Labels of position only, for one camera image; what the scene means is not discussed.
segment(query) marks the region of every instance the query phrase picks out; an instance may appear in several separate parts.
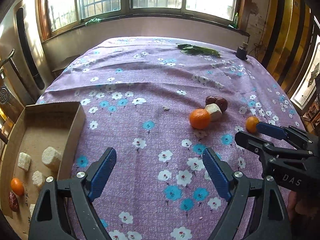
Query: tangerine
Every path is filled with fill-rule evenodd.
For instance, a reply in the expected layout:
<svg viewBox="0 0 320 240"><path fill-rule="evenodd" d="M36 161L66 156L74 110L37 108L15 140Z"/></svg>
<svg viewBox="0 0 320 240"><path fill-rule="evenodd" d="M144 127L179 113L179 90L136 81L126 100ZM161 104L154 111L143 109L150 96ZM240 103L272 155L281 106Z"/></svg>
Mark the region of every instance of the tangerine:
<svg viewBox="0 0 320 240"><path fill-rule="evenodd" d="M259 123L259 119L255 116L250 116L245 122L245 127L249 133L257 132L257 124Z"/></svg>
<svg viewBox="0 0 320 240"><path fill-rule="evenodd" d="M196 109L189 116L191 126L200 130L206 128L209 125L210 120L210 114L205 109Z"/></svg>
<svg viewBox="0 0 320 240"><path fill-rule="evenodd" d="M24 194L24 187L23 187L23 184L21 182L20 179L18 178L13 178L11 180L11 189L12 191L18 195L18 196L22 196Z"/></svg>

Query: blue gripper pad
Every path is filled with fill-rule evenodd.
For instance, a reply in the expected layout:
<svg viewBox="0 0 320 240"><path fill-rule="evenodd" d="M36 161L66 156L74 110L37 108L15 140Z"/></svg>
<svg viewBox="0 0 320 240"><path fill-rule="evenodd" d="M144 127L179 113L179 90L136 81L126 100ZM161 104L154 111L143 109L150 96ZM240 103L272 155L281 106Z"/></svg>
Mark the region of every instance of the blue gripper pad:
<svg viewBox="0 0 320 240"><path fill-rule="evenodd" d="M230 201L232 195L229 190L229 185L233 180L233 171L230 166L226 162L220 161L219 157L211 148L206 148L203 151L202 160L219 196L226 201Z"/></svg>
<svg viewBox="0 0 320 240"><path fill-rule="evenodd" d="M259 133L268 135L278 140L283 140L287 138L287 134L281 127L278 127L269 123L259 122L256 128Z"/></svg>
<svg viewBox="0 0 320 240"><path fill-rule="evenodd" d="M88 194L88 198L91 202L93 202L93 200L95 198L98 198L101 196L101 193L104 189L104 186L106 185L106 183L110 177L110 174L111 174L114 166L116 165L116 161L117 161L116 150L111 148L111 150L108 153L107 152L108 149L105 151L105 153L101 157L101 158L104 158L104 160L101 160L101 158L100 158L100 160L97 162L97 163L99 163L100 161L102 161L100 167L97 169L96 173L93 175L93 177L91 179L90 190L89 190L89 194Z"/></svg>

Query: cardboard box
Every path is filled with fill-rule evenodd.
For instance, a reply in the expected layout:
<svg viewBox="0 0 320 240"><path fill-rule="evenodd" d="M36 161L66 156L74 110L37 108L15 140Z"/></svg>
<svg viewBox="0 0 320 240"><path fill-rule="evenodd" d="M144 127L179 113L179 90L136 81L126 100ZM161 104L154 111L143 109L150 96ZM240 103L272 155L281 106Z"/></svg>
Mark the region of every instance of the cardboard box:
<svg viewBox="0 0 320 240"><path fill-rule="evenodd" d="M70 178L84 121L85 113L79 102L62 102L26 106L14 125L2 155L0 204L2 213L13 218L26 233L31 219L29 205L36 203L39 193L32 183L33 173L40 171L46 177ZM52 172L41 161L43 151L49 146L62 154L58 173ZM17 166L20 152L31 156L28 172ZM9 207L12 178L20 179L25 189L23 196L17 196L20 207L18 213L12 212Z"/></svg>

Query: screw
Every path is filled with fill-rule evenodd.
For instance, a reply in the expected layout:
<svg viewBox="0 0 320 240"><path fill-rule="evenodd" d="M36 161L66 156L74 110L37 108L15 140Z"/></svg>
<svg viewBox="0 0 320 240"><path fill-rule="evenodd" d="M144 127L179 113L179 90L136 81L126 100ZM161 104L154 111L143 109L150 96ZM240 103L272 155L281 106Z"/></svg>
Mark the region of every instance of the screw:
<svg viewBox="0 0 320 240"><path fill-rule="evenodd" d="M243 176L243 173L242 173L241 171L236 171L236 172L235 172L235 176L236 176L237 178L241 178L241 177Z"/></svg>
<svg viewBox="0 0 320 240"><path fill-rule="evenodd" d="M46 182L51 182L51 181L53 181L53 177L52 177L52 176L47 177L47 179L46 179L45 181L46 181Z"/></svg>
<svg viewBox="0 0 320 240"><path fill-rule="evenodd" d="M270 175L267 176L267 181L272 182L272 181L274 181L274 180L275 180L275 179L274 179L272 176L270 176Z"/></svg>
<svg viewBox="0 0 320 240"><path fill-rule="evenodd" d="M85 176L85 173L83 171L80 171L77 173L78 178L83 178Z"/></svg>

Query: purple floral tablecloth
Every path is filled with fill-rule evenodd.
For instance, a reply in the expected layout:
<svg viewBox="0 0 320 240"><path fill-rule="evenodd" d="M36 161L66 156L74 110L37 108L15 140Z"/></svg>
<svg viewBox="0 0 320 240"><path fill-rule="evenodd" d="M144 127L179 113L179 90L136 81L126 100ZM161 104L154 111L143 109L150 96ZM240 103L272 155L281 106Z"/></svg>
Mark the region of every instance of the purple floral tablecloth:
<svg viewBox="0 0 320 240"><path fill-rule="evenodd" d="M180 43L216 49L221 57L182 54ZM278 126L303 127L280 86L248 58L196 41L113 38L71 63L40 97L38 104L80 101L86 112L72 175L107 147L116 149L116 166L93 202L113 240L206 240L226 202L204 168L203 149L212 147L232 169L261 178L258 156L234 142L246 119L254 115ZM207 129L194 130L189 114L204 108L209 95L226 98L228 109ZM286 201L288 192L282 192ZM247 208L236 239L250 212ZM84 239L71 202L69 214Z"/></svg>

